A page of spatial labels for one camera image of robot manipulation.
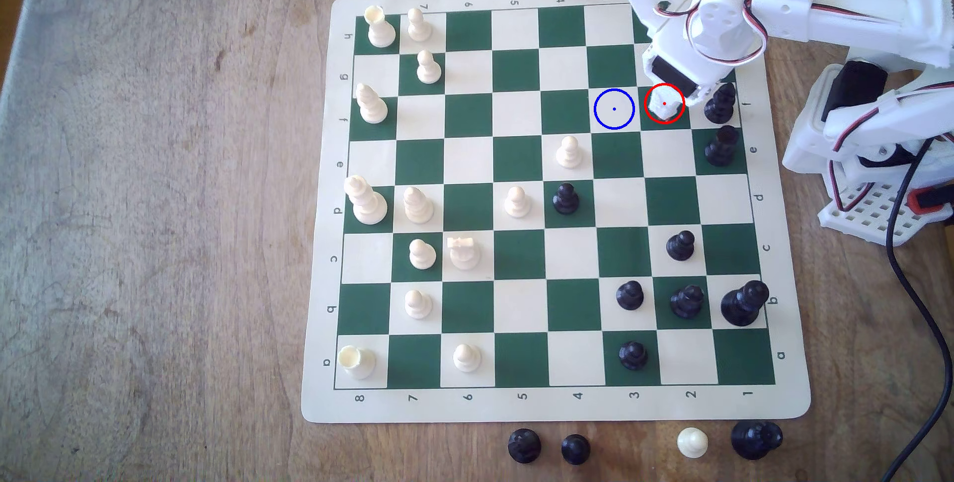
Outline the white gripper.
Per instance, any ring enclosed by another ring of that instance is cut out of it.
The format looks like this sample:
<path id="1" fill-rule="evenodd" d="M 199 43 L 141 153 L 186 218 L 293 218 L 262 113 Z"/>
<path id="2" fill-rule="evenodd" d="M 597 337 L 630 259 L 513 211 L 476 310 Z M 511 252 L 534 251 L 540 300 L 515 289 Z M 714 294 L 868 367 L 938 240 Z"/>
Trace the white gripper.
<path id="1" fill-rule="evenodd" d="M 667 84 L 647 94 L 650 116 L 671 122 L 683 110 L 704 104 L 734 68 L 756 60 L 767 47 L 767 30 L 751 0 L 629 0 L 648 28 L 645 73 Z"/>

